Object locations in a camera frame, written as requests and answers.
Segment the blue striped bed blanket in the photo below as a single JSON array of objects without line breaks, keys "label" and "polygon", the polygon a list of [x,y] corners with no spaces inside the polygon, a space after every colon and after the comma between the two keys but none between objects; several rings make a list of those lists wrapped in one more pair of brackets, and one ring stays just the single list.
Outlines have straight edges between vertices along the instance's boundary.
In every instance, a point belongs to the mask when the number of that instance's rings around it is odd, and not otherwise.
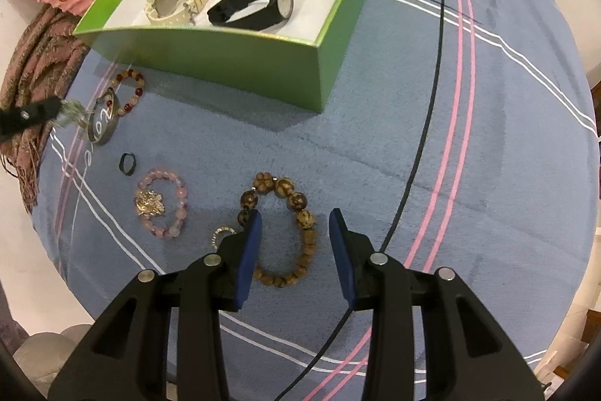
[{"label": "blue striped bed blanket", "polygon": [[[411,269],[449,266],[534,364],[585,273],[597,221],[589,85],[553,0],[365,0],[320,114],[146,70],[147,95],[107,144],[51,133],[33,228],[90,315],[143,269],[210,250],[262,171],[290,178],[316,218],[306,277],[253,285],[221,318],[236,400],[356,400],[371,317],[348,313],[328,237],[333,209]],[[136,215],[137,183],[177,173],[173,239]]]}]

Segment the silver bangle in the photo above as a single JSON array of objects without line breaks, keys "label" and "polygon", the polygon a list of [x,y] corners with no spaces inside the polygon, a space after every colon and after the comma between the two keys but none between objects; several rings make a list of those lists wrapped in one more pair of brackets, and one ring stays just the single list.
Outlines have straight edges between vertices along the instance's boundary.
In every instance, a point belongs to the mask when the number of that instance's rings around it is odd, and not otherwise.
[{"label": "silver bangle", "polygon": [[108,88],[96,100],[90,113],[87,134],[91,144],[106,144],[117,126],[120,103],[114,89]]}]

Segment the pink bead bracelet gold charm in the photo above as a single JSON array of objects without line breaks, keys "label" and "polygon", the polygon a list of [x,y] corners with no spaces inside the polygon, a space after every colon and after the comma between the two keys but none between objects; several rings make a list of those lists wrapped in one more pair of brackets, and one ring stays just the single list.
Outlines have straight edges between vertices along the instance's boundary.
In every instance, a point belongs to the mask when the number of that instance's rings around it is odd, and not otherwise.
[{"label": "pink bead bracelet gold charm", "polygon": [[175,172],[152,169],[137,183],[134,208],[140,224],[157,238],[178,237],[187,219],[189,192]]}]

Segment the brown fringed scarf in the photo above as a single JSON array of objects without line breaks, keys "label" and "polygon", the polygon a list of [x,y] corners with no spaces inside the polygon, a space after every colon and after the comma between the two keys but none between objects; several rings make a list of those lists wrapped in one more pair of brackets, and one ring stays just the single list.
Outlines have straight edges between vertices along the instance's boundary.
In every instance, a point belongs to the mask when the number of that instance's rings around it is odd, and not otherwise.
[{"label": "brown fringed scarf", "polygon": [[[80,16],[43,6],[24,30],[8,63],[1,88],[1,108],[11,109],[59,95],[70,85],[89,53],[73,36]],[[30,212],[37,204],[38,172],[52,125],[30,128],[1,144],[1,164],[20,182],[23,205]]]}]

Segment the black wristwatch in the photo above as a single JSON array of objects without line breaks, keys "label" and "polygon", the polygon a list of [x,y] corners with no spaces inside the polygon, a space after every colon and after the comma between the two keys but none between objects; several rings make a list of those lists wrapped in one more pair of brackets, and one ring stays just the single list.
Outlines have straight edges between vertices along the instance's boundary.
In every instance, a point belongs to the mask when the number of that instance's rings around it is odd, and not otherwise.
[{"label": "black wristwatch", "polygon": [[213,26],[260,32],[288,22],[294,0],[220,0],[207,16]]}]

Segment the silver sparkly jewelry piece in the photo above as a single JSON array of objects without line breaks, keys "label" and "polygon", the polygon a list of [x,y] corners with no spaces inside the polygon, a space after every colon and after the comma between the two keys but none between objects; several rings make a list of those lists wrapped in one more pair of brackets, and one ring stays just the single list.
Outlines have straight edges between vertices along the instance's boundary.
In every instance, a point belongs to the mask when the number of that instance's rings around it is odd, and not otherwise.
[{"label": "silver sparkly jewelry piece", "polygon": [[74,99],[61,99],[60,108],[57,117],[53,120],[53,125],[59,128],[66,128],[74,125],[86,129],[89,125],[92,112],[83,104]]}]

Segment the cream white wristwatch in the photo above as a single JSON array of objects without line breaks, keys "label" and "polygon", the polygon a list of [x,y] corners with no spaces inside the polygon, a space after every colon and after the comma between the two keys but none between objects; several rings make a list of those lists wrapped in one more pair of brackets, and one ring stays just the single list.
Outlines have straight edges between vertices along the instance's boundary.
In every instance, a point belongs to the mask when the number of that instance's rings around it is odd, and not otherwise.
[{"label": "cream white wristwatch", "polygon": [[153,26],[193,26],[210,0],[147,0],[145,14]]}]

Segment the grey plush object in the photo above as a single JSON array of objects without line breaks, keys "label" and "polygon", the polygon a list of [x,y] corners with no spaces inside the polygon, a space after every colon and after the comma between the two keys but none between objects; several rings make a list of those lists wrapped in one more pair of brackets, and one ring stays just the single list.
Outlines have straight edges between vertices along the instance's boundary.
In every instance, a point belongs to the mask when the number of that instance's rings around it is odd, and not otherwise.
[{"label": "grey plush object", "polygon": [[45,397],[55,378],[91,325],[69,327],[61,333],[37,333],[27,338],[13,354],[26,377]]}]

